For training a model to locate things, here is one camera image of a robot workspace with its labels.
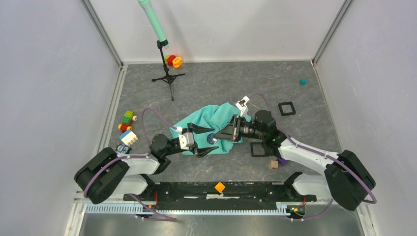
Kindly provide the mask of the small teal cube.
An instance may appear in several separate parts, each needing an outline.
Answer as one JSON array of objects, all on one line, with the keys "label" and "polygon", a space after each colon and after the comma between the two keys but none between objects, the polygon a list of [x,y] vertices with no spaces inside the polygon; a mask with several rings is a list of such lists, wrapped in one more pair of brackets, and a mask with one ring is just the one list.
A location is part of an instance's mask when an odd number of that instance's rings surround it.
[{"label": "small teal cube", "polygon": [[306,80],[305,78],[302,78],[302,79],[300,79],[300,81],[299,81],[299,84],[300,84],[301,86],[306,85],[306,83],[307,83],[307,80]]}]

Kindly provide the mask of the orange diamond marker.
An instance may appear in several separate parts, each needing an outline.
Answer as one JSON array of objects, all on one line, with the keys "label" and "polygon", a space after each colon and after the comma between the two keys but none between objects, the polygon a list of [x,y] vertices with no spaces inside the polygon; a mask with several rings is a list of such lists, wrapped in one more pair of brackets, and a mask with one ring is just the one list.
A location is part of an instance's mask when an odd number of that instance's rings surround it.
[{"label": "orange diamond marker", "polygon": [[219,193],[219,194],[222,194],[223,193],[223,191],[226,189],[226,186],[222,183],[222,182],[218,182],[216,185],[215,185],[215,190]]}]

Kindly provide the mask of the black tripod stand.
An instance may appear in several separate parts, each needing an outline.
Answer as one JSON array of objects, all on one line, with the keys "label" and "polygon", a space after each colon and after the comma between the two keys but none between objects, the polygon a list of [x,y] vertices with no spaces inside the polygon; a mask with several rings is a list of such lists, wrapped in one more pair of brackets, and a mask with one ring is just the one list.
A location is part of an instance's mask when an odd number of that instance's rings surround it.
[{"label": "black tripod stand", "polygon": [[163,77],[160,77],[160,78],[152,79],[151,81],[152,82],[164,81],[165,83],[167,83],[168,86],[169,86],[170,94],[171,94],[171,100],[174,101],[173,90],[172,90],[172,83],[175,81],[175,79],[177,77],[184,76],[185,73],[181,73],[181,74],[170,74],[169,68],[168,68],[168,65],[167,65],[167,63],[165,61],[165,57],[164,57],[163,50],[162,50],[162,48],[164,46],[168,46],[168,40],[164,40],[162,42],[159,41],[159,40],[157,40],[156,44],[157,44],[157,47],[159,49],[159,52],[160,52],[160,55],[161,55],[161,58],[162,58],[163,69],[164,69],[165,75]]}]

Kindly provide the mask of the colourful toy brick train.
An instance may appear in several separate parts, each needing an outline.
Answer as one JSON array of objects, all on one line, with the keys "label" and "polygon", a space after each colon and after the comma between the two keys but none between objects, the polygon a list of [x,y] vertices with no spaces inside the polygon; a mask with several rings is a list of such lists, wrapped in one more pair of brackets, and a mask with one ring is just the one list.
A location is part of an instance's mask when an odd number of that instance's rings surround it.
[{"label": "colourful toy brick train", "polygon": [[132,123],[137,121],[138,117],[133,111],[126,111],[121,123],[118,125],[118,129],[124,133],[127,130],[132,130]]}]

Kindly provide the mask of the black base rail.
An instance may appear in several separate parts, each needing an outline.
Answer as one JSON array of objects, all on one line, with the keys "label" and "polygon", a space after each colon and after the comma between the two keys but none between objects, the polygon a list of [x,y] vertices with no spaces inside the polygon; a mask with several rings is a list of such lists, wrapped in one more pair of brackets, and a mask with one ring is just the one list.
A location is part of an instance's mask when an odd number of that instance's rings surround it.
[{"label": "black base rail", "polygon": [[273,210],[276,203],[315,202],[315,195],[302,195],[292,186],[295,175],[284,182],[222,182],[222,194],[215,190],[218,182],[154,182],[141,194],[124,194],[125,201],[135,198],[155,202],[158,210]]}]

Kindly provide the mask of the mint green garment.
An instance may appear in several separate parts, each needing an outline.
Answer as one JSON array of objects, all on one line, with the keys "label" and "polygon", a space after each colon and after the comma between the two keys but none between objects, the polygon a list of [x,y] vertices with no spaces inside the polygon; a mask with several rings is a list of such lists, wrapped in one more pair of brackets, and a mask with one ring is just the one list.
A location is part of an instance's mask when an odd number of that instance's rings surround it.
[{"label": "mint green garment", "polygon": [[207,148],[217,146],[218,149],[211,151],[209,154],[227,154],[233,148],[234,142],[227,140],[217,140],[217,143],[211,145],[207,142],[207,136],[211,133],[215,134],[223,129],[232,119],[233,115],[239,115],[240,110],[230,104],[224,103],[222,105],[207,105],[204,106],[190,115],[186,116],[176,124],[174,127],[180,126],[186,128],[188,123],[193,123],[206,128],[213,128],[214,131],[195,134],[194,140],[199,148]]}]

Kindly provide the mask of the blue white toy brick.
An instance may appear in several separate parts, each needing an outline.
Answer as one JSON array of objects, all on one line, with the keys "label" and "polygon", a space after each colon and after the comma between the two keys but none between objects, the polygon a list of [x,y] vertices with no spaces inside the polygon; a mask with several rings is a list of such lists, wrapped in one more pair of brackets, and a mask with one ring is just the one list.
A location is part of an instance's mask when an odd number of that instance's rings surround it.
[{"label": "blue white toy brick", "polygon": [[119,136],[119,139],[128,147],[138,140],[138,136],[130,129],[126,130]]}]

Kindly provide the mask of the black square frame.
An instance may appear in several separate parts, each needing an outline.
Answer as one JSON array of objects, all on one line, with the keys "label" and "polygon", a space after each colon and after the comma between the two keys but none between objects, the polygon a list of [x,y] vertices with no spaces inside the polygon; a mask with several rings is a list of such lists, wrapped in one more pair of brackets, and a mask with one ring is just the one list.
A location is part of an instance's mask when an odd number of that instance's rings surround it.
[{"label": "black square frame", "polygon": [[267,157],[268,156],[268,154],[266,153],[265,149],[262,146],[262,143],[259,143],[259,142],[251,142],[250,151],[251,151],[252,157]]},{"label": "black square frame", "polygon": [[280,102],[278,108],[283,117],[296,114],[296,109],[292,101]]}]

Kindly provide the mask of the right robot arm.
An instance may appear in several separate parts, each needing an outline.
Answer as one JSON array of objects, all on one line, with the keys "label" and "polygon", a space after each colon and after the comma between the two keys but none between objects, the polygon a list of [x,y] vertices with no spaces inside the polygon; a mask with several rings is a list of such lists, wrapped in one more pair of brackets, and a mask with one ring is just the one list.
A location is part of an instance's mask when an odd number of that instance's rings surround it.
[{"label": "right robot arm", "polygon": [[350,211],[361,203],[377,202],[372,193],[376,182],[355,153],[325,151],[301,143],[277,128],[270,111],[257,111],[251,121],[233,115],[214,137],[233,142],[242,138],[260,140],[266,155],[277,157],[281,163],[292,161],[317,172],[316,176],[300,173],[290,178],[284,195],[291,201],[302,195],[314,195],[332,199]]}]

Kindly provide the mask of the mint green microphone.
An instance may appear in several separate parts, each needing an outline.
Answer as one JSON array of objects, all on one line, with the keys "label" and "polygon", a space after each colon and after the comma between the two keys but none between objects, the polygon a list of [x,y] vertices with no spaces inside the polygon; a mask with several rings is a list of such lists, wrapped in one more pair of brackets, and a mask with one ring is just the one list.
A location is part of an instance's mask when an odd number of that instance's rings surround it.
[{"label": "mint green microphone", "polygon": [[140,7],[143,9],[144,13],[146,14],[159,42],[164,48],[169,48],[169,42],[165,35],[165,32],[161,26],[161,23],[152,7],[152,3],[150,0],[137,0]]}]

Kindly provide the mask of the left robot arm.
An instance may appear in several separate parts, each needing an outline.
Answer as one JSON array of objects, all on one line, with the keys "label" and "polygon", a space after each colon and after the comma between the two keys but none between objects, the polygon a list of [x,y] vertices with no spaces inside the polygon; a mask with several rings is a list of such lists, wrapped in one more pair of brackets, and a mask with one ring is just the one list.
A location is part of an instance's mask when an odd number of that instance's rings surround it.
[{"label": "left robot arm", "polygon": [[74,176],[84,198],[93,204],[120,194],[135,194],[149,200],[154,196],[154,186],[148,176],[163,172],[171,163],[169,155],[189,151],[204,157],[216,149],[200,148],[194,137],[212,132],[212,128],[189,123],[185,128],[177,127],[176,131],[179,135],[172,139],[163,134],[154,136],[146,154],[118,154],[110,147],[102,149]]}]

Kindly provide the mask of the small wooden cube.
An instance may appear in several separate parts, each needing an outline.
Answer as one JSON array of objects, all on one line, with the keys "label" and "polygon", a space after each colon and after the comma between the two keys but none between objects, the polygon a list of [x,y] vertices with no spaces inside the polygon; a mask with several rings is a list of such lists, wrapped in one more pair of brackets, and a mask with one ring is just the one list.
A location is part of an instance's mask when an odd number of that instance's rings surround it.
[{"label": "small wooden cube", "polygon": [[279,162],[278,162],[278,161],[276,161],[276,160],[272,160],[272,161],[270,161],[270,162],[269,162],[269,165],[268,165],[268,168],[269,168],[269,169],[272,169],[272,170],[276,170],[276,169],[278,169],[278,168],[279,168]]}]

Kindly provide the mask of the purple toy brick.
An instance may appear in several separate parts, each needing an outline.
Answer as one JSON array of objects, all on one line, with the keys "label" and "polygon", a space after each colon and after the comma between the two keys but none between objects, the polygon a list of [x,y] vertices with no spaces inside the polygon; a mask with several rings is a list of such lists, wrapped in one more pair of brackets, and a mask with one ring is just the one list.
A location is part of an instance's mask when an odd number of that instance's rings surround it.
[{"label": "purple toy brick", "polygon": [[277,161],[278,161],[280,166],[285,166],[289,163],[289,160],[285,160],[285,159],[282,159],[282,158],[277,158]]}]

